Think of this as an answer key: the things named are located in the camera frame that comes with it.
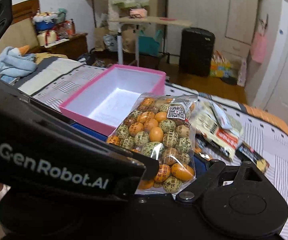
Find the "bag of egg-shaped candy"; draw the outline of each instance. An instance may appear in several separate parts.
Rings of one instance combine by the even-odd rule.
[[[108,137],[108,143],[159,162],[156,176],[142,180],[137,194],[177,194],[195,180],[195,128],[189,119],[196,110],[196,96],[144,93]]]

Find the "red label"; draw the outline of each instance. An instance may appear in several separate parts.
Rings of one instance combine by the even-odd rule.
[[[222,139],[224,142],[226,142],[228,145],[236,149],[237,143],[238,143],[238,138],[228,134],[225,130],[219,129],[216,132],[216,136],[220,139]]]

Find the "wooden nightstand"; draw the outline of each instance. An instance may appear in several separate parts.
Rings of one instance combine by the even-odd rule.
[[[63,54],[69,59],[76,60],[83,53],[88,52],[86,35],[87,33],[77,33],[72,36],[69,41],[57,44],[50,48],[43,48],[43,50],[52,54]]]

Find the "open box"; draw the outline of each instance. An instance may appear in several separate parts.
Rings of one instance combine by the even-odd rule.
[[[113,65],[60,105],[65,116],[104,135],[110,135],[144,92],[164,94],[165,72]]]

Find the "beige headboard cushion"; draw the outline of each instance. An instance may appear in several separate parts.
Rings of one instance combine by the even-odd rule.
[[[30,49],[39,46],[32,20],[27,18],[11,25],[0,39],[0,53],[7,46],[14,48],[29,45]]]

